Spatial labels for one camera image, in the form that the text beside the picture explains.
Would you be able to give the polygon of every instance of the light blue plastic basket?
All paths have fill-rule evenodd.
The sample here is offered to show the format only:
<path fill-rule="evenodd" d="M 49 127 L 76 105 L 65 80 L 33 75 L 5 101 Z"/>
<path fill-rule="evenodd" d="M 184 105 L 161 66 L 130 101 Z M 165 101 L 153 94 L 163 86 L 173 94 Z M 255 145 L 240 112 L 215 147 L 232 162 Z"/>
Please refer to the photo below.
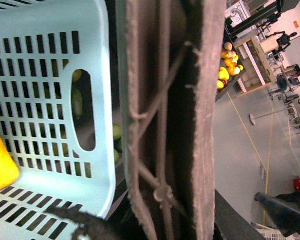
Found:
<path fill-rule="evenodd" d="M 78 130 L 91 151 L 72 118 L 77 69 L 91 79 L 94 124 Z M 69 240 L 77 226 L 43 213 L 49 206 L 107 215 L 116 179 L 104 0 L 0 0 L 0 136 L 21 171 L 0 191 L 0 240 Z"/>

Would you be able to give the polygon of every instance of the gray floor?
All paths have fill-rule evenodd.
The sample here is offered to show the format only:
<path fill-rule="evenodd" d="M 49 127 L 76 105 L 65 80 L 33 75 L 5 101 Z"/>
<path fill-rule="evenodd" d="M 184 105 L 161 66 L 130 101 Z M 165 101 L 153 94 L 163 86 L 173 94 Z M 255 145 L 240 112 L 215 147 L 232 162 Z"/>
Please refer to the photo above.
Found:
<path fill-rule="evenodd" d="M 258 192 L 272 196 L 294 192 L 293 179 L 300 175 L 300 136 L 289 123 L 288 111 L 256 120 L 255 117 L 285 108 L 271 101 L 267 89 L 237 98 L 229 90 L 216 103 L 214 158 L 216 189 L 248 222 L 262 224 L 264 211 L 254 201 Z M 266 217 L 266 224 L 271 221 Z"/>

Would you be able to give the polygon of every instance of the metal stand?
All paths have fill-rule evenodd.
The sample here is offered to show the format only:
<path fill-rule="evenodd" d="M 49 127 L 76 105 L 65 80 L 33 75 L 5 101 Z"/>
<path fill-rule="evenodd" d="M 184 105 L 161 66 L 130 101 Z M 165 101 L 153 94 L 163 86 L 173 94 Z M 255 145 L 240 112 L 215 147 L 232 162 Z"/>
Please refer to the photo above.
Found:
<path fill-rule="evenodd" d="M 277 11 L 278 11 L 277 3 L 274 2 L 270 4 L 269 6 L 265 7 L 264 9 L 256 13 L 255 15 L 249 17 L 247 20 L 244 20 L 243 22 L 235 26 L 231 31 L 231 36 L 237 36 L 238 34 L 242 33 L 248 28 L 259 23 L 261 20 L 267 19 L 271 15 L 274 15 Z"/>
<path fill-rule="evenodd" d="M 250 122 L 252 123 L 253 126 L 255 126 L 255 125 L 257 125 L 256 119 L 261 119 L 263 117 L 267 117 L 267 116 L 270 116 L 270 115 L 273 115 L 273 114 L 276 114 L 276 113 L 280 113 L 280 112 L 283 112 L 283 111 L 286 111 L 286 110 L 289 110 L 289 109 L 297 108 L 297 107 L 300 107 L 300 104 L 296 105 L 296 106 L 287 107 L 287 108 L 279 110 L 279 111 L 274 111 L 274 112 L 271 112 L 271 113 L 268 113 L 268 114 L 265 114 L 265 115 L 262 115 L 262 116 L 254 117 L 252 114 L 250 114 L 249 115 Z"/>

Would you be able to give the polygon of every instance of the basket handle hole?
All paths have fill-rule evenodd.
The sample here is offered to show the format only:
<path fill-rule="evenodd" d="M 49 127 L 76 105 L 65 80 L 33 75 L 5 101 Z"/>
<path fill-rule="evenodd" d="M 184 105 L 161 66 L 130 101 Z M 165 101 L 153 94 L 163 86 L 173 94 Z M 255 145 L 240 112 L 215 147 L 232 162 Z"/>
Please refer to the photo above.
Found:
<path fill-rule="evenodd" d="M 77 69 L 72 75 L 71 108 L 79 145 L 87 152 L 96 148 L 96 137 L 93 134 L 95 129 L 93 106 L 91 76 L 87 71 Z"/>

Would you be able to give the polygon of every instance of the white shelf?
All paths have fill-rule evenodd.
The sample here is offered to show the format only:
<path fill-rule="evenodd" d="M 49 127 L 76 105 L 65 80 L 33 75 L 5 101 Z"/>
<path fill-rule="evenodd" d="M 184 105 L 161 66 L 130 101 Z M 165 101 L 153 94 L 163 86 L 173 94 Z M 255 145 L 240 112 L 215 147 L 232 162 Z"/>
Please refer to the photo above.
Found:
<path fill-rule="evenodd" d="M 258 68 L 258 65 L 257 65 L 257 63 L 256 63 L 256 61 L 255 61 L 255 59 L 254 59 L 254 56 L 252 55 L 252 53 L 251 53 L 251 51 L 250 51 L 248 45 L 247 45 L 246 43 L 244 43 L 244 44 L 243 44 L 243 47 L 244 47 L 246 53 L 248 54 L 248 56 L 249 56 L 249 58 L 250 58 L 250 61 L 251 61 L 252 65 L 253 65 L 253 67 L 254 67 L 254 69 L 255 69 L 255 71 L 256 71 L 256 74 L 258 75 L 258 77 L 259 77 L 259 79 L 260 79 L 260 82 L 262 83 L 263 86 L 266 85 L 266 82 L 265 82 L 265 80 L 264 80 L 264 77 L 262 76 L 262 74 L 261 74 L 261 72 L 260 72 L 260 70 L 259 70 L 259 68 Z"/>

